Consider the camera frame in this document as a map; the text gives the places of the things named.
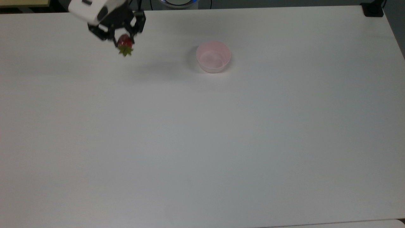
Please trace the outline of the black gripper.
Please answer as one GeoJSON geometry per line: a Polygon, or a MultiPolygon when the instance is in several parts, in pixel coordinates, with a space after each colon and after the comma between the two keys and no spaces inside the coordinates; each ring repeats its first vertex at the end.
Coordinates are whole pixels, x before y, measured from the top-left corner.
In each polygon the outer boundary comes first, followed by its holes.
{"type": "Polygon", "coordinates": [[[129,6],[120,6],[114,10],[103,6],[100,10],[100,24],[107,28],[107,31],[101,29],[99,25],[87,24],[88,30],[102,41],[112,41],[118,48],[115,31],[118,28],[125,28],[132,44],[138,33],[142,33],[146,23],[146,15],[143,10],[133,11],[129,6]]]}

